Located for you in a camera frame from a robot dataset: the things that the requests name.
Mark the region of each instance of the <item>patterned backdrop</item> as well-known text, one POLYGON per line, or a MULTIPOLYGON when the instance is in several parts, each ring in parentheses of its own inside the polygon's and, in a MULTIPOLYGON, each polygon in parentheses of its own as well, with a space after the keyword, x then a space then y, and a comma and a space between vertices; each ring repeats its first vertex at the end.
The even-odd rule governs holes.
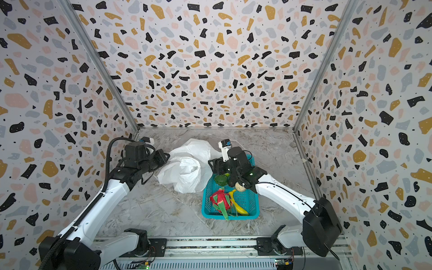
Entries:
POLYGON ((359 269, 432 269, 432 2, 359 1, 299 134, 359 269))
POLYGON ((292 126, 344 0, 73 0, 140 126, 292 126))
POLYGON ((131 129, 55 1, 0 9, 0 269, 36 269, 39 243, 96 194, 108 142, 131 129))

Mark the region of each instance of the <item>crumpled plastic bag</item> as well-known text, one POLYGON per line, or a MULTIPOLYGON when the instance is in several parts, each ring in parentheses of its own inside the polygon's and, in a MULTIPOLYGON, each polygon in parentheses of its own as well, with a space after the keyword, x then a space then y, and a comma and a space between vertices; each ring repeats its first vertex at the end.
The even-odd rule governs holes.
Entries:
POLYGON ((169 154, 157 178, 161 184, 173 183, 174 190, 180 193, 202 191, 213 175, 208 161, 222 157, 207 141, 197 139, 189 139, 169 154))

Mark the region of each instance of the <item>teal plastic basket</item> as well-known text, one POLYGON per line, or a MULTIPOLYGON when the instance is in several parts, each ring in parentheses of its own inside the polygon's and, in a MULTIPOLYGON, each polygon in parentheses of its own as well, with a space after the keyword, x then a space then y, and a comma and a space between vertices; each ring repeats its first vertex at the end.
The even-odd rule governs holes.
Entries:
MULTIPOLYGON (((246 155, 251 165, 255 165, 254 158, 250 155, 246 155)), ((221 188, 215 182, 216 175, 213 175, 207 183, 206 188, 204 188, 203 194, 203 206, 201 207, 201 213, 205 218, 208 219, 225 219, 221 213, 219 213, 210 202, 210 196, 213 195, 218 189, 221 188)), ((228 193, 232 191, 234 188, 228 185, 224 186, 225 192, 228 193)), ((234 192, 234 200, 235 202, 244 210, 246 210, 249 215, 248 216, 229 216, 229 220, 247 220, 247 219, 256 219, 260 215, 260 204, 258 202, 258 194, 250 191, 249 189, 245 192, 234 192)))

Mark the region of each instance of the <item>metal corner post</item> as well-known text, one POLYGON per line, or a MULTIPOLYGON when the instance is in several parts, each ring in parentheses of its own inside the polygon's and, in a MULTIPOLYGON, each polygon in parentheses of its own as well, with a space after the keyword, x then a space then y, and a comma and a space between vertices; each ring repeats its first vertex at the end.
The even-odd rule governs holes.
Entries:
POLYGON ((294 124, 294 131, 299 130, 302 118, 306 115, 306 112, 308 111, 308 106, 312 102, 313 97, 315 96, 318 86, 321 83, 322 78, 324 77, 324 74, 327 70, 328 65, 331 62, 331 59, 334 55, 334 52, 337 49, 337 45, 339 44, 343 34, 345 33, 345 29, 348 25, 348 22, 350 21, 354 10, 357 6, 359 0, 348 0, 348 3, 345 6, 345 9, 342 13, 342 17, 340 19, 340 23, 334 33, 334 37, 330 43, 330 46, 328 47, 328 50, 324 56, 324 59, 321 62, 321 65, 318 69, 317 76, 315 77, 314 82, 312 83, 311 90, 309 91, 308 95, 306 96, 305 102, 303 103, 303 106, 300 110, 299 116, 297 117, 297 120, 294 124))
POLYGON ((124 102, 123 98, 118 92, 117 86, 114 84, 114 81, 112 80, 111 76, 106 70, 101 58, 99 57, 98 52, 93 47, 92 41, 90 40, 87 31, 84 29, 84 26, 81 24, 78 15, 75 13, 75 11, 72 8, 72 4, 70 3, 69 0, 57 0, 57 2, 59 3, 65 16, 67 17, 68 21, 73 27, 76 35, 83 43, 84 48, 86 49, 87 53, 90 56, 90 59, 93 61, 94 65, 96 66, 96 69, 101 74, 102 79, 107 83, 109 89, 111 90, 112 95, 117 101, 118 106, 123 111, 125 118, 129 121, 129 125, 131 126, 133 133, 138 133, 139 128, 135 122, 133 115, 130 113, 130 110, 127 108, 126 103, 124 102))

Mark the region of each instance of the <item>gray marble surface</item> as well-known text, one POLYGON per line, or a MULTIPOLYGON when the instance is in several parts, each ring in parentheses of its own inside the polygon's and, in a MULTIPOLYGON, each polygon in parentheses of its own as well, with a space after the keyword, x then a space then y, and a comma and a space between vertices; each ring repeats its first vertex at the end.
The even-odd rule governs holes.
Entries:
MULTIPOLYGON (((155 148, 169 152, 195 138, 215 149, 223 139, 252 152, 255 164, 293 190, 313 197, 291 130, 269 129, 145 129, 141 136, 155 139, 155 148)), ((203 192, 181 194, 172 184, 152 177, 116 206, 98 236, 117 236, 128 228, 147 230, 150 236, 271 235, 280 225, 297 220, 272 200, 259 195, 260 215, 254 220, 206 219, 201 214, 203 192)))

